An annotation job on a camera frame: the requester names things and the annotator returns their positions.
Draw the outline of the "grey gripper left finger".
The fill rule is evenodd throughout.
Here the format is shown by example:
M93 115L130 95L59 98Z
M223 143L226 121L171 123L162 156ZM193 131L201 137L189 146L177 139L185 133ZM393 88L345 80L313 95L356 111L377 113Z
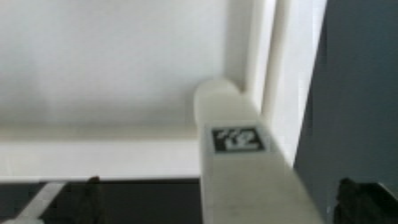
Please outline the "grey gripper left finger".
M100 177L47 183L11 224L107 224Z

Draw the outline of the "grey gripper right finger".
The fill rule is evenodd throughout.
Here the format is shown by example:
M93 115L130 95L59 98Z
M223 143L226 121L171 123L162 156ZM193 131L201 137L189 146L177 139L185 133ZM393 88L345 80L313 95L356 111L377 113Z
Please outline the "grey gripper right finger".
M340 181L333 224L398 224L398 197L377 182Z

